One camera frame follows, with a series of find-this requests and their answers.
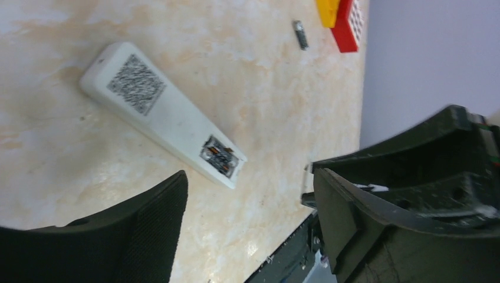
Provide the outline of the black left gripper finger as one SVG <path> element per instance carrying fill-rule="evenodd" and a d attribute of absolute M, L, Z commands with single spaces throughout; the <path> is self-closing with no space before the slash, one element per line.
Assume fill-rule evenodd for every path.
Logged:
<path fill-rule="evenodd" d="M 1 281 L 169 282 L 187 200 L 181 170 L 62 227 L 3 227 Z"/>
<path fill-rule="evenodd" d="M 498 282 L 499 226 L 422 217 L 328 169 L 313 173 L 322 247 L 338 282 Z"/>
<path fill-rule="evenodd" d="M 449 105 L 380 143 L 319 160 L 380 199 L 456 226 L 499 221 L 499 126 Z"/>

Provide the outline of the white remote control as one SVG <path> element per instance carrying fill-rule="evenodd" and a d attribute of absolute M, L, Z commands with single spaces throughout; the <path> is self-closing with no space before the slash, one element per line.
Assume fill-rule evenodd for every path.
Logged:
<path fill-rule="evenodd" d="M 107 46 L 80 79 L 80 87 L 200 174 L 236 187 L 246 156 L 133 43 Z M 200 157 L 210 136 L 239 159 L 229 179 Z"/>

